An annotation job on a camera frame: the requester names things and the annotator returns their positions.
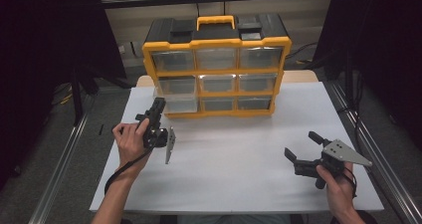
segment gray floor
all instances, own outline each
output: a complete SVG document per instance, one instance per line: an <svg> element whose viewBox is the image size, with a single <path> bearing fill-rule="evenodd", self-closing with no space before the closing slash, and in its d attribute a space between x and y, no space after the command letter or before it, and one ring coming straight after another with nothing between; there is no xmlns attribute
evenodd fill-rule
<svg viewBox="0 0 422 224"><path fill-rule="evenodd" d="M300 69L301 65L297 65L295 60L308 59L311 56L312 51L301 53L300 56L287 61L286 69ZM135 83L137 77L142 74L142 70L139 68L130 68L127 72L132 83ZM321 70L316 72L318 77L324 80ZM65 173L51 206L47 223L88 223L94 215L88 208L112 144L112 136L109 131L111 126L121 119L128 98L128 91L116 88L107 89L106 87L112 87L112 85L105 81L99 81L99 84L103 87L102 92L96 97L94 109L88 118L84 132L73 153L69 169ZM58 94L57 99L60 99L61 96L63 94ZM335 107L340 108L335 99L333 99L333 103ZM421 171L418 167L422 166L422 152L415 147L403 128L390 121L388 112L370 89L364 89L360 106L363 122L367 125L394 171L421 205L422 175L420 175ZM345 117L345 113L339 115L353 139L353 128ZM30 151L29 157L22 163L22 175L10 178L0 192L0 223L29 222L72 132L73 121L72 102L53 108L50 120L39 136L38 142ZM372 171L386 192L385 197L380 191L381 189L374 184L386 210L373 213L373 216L379 223L400 223L387 201L388 199L392 200L393 206L400 211L397 202L393 200L393 194L389 191L378 170L373 168ZM126 217L133 223L158 223L159 221L158 216L127 214ZM308 223L329 223L331 216L326 212L304 215L304 218L309 220Z"/></svg>

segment human arm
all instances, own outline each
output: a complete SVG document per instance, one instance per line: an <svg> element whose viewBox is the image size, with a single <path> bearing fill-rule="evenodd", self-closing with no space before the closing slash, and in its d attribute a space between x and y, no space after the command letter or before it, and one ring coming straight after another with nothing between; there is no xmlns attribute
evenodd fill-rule
<svg viewBox="0 0 422 224"><path fill-rule="evenodd" d="M350 162L344 163L344 174L352 179L351 172L353 165ZM326 182L326 198L328 201L329 210L331 214L341 223L364 223L360 216L357 214L353 206L353 187L343 177L332 177L331 173L321 165L316 167L319 176Z"/></svg>
<svg viewBox="0 0 422 224"><path fill-rule="evenodd" d="M112 130L118 147L118 157L120 160L118 168L123 167L129 161L133 161L145 153L142 137L148 124L149 119L146 119L136 129L137 123L120 123ZM105 198L92 223L120 223L131 185L145 166L148 158L149 155L116 178L105 194Z"/></svg>

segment person's left hand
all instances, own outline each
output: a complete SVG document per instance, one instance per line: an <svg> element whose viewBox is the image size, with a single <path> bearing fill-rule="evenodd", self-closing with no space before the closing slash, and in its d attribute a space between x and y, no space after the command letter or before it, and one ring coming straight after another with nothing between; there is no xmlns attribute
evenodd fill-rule
<svg viewBox="0 0 422 224"><path fill-rule="evenodd" d="M112 130L117 143L118 156L120 159L120 165L118 168L123 167L129 161L134 161L146 152L146 148L143 147L142 137L148 127L148 124L149 119L146 118L140 124L138 129L136 129L137 123L119 123ZM148 159L149 155L128 168L119 176L119 178L128 178L129 180L134 181L139 172L143 169L143 167L145 167Z"/></svg>

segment wrist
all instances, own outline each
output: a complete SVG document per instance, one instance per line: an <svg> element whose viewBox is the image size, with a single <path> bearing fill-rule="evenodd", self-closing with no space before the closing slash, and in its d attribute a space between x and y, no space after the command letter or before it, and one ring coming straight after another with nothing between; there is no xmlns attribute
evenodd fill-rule
<svg viewBox="0 0 422 224"><path fill-rule="evenodd" d="M338 220L341 224L358 224L363 223L362 219L360 218L359 214L354 210L353 207L350 207L348 210L345 210L340 213L334 214L335 218Z"/></svg>

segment white table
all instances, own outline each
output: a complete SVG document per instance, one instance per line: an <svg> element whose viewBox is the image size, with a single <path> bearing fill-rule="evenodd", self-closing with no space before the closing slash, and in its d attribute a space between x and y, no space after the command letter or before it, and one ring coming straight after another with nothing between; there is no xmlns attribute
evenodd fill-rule
<svg viewBox="0 0 422 224"><path fill-rule="evenodd" d="M131 91L123 122L134 122L152 104L153 88ZM325 190L315 179L296 176L284 157L288 147L298 159L320 157L321 146L308 138L313 130L328 139L350 139L322 83L283 84L272 116L162 118L174 127L176 143L169 164L165 148L156 148L133 184L125 210L150 214L270 214L328 210ZM97 211L107 179L118 167L113 146L90 210ZM383 206L362 166L357 178L356 209Z"/></svg>

